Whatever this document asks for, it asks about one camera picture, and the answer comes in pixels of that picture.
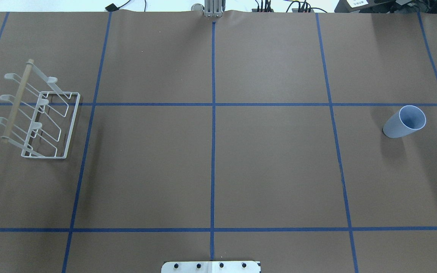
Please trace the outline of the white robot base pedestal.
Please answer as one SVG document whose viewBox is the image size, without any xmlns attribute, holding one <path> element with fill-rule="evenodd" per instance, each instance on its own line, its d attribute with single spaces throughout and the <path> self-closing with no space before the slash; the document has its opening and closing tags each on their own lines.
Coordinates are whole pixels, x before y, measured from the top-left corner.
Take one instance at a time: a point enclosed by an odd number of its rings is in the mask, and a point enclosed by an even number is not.
<svg viewBox="0 0 437 273">
<path fill-rule="evenodd" d="M 162 273 L 260 273 L 258 261 L 175 261 L 166 262 Z"/>
</svg>

